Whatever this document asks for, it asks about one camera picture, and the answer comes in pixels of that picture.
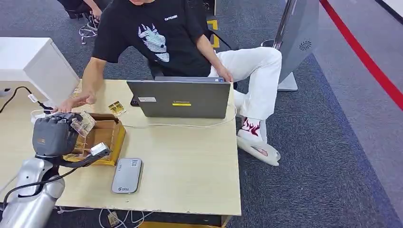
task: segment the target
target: red flame pattern on sock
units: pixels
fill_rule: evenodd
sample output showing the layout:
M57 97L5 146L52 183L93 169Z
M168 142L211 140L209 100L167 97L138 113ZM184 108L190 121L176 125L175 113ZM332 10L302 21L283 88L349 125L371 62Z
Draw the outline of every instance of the red flame pattern on sock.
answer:
M256 133L256 131L260 129L260 123L256 126L253 126L253 123L249 123L248 119L245 118L242 129L250 132L254 136L259 136L258 133Z

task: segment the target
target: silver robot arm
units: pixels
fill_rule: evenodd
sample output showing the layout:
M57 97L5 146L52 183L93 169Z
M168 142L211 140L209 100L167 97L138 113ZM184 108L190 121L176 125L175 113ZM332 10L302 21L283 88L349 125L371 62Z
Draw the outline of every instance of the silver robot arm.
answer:
M39 158L25 161L17 177L17 186L41 181L52 168L52 163ZM0 228L41 228L46 225L56 201L63 193L65 182L59 179L39 187L37 185L15 191L17 196L3 211Z
M65 188L64 176L108 155L102 142L90 150L90 155L78 162L63 160L74 149L77 133L70 127L78 114L56 114L35 122L33 147L35 158L23 162L17 176L17 187L6 194L0 228L42 228L46 225L56 201ZM59 176L59 166L74 168Z

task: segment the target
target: graphic print on t-shirt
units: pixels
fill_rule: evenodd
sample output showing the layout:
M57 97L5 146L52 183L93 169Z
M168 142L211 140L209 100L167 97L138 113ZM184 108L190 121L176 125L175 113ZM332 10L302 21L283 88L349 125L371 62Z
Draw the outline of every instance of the graphic print on t-shirt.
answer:
M138 31L139 38L144 42L147 48L163 62L169 62L169 53L166 52L165 37L158 33L153 24L153 29L141 24Z

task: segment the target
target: man's left hand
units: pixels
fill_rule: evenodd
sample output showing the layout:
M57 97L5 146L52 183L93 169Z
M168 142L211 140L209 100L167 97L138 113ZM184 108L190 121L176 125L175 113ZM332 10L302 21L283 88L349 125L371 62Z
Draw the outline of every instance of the man's left hand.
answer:
M233 82L234 81L234 78L232 77L232 75L229 72L229 70L227 68L225 68L225 66L221 66L219 68L216 68L215 70L217 71L217 74L220 77L223 77L226 82Z

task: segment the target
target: laptop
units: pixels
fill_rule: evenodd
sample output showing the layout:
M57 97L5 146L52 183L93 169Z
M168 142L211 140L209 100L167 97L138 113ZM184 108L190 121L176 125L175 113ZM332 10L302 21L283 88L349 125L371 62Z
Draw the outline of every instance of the laptop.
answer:
M184 78L127 80L127 84L147 117L224 119L231 84Z

